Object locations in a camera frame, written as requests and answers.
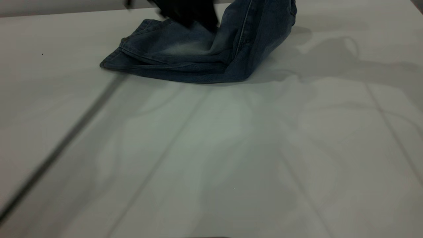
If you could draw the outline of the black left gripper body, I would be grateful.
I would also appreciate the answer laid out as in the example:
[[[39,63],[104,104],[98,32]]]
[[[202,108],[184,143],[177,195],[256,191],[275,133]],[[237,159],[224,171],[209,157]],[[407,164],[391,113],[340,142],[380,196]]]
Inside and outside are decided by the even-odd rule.
[[[213,0],[148,0],[160,9],[160,14],[171,16],[211,16],[216,15]]]

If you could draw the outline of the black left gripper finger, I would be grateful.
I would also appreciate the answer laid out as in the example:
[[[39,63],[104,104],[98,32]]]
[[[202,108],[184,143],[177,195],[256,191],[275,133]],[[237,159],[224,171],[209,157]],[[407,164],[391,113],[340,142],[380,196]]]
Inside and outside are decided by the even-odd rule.
[[[187,16],[184,21],[189,29],[201,26],[209,32],[217,32],[219,23],[216,15]]]

